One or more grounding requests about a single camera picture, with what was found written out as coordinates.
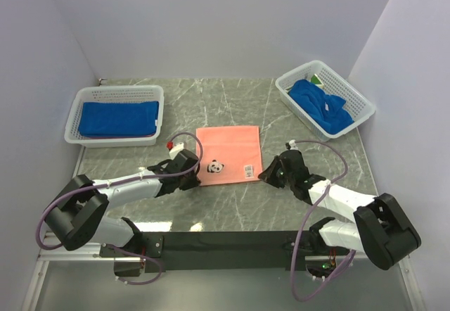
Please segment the pink panda towel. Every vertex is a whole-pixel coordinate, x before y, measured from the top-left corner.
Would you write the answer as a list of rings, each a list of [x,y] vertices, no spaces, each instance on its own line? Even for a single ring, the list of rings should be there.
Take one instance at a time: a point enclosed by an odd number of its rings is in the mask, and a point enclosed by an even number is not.
[[[256,182],[263,172],[258,126],[202,127],[196,136],[201,186]]]

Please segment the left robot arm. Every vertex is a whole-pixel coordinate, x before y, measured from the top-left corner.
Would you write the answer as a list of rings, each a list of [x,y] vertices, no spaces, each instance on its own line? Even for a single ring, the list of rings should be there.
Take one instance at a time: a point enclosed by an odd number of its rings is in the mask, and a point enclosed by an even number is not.
[[[134,201],[157,198],[200,185],[199,159],[193,152],[172,149],[170,157],[145,170],[111,180],[74,177],[45,209],[41,223],[66,250],[77,250],[95,241],[114,245],[126,256],[140,251],[142,232],[127,217],[111,218],[107,212]]]

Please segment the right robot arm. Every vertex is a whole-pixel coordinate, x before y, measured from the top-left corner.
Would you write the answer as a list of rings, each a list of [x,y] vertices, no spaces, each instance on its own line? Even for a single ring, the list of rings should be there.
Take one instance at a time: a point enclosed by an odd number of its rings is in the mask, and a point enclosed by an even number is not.
[[[416,228],[394,196],[358,193],[312,174],[298,150],[275,156],[258,177],[273,187],[288,187],[300,201],[344,218],[325,217],[311,225],[301,236],[299,248],[318,254],[331,248],[355,250],[387,270],[421,245]]]

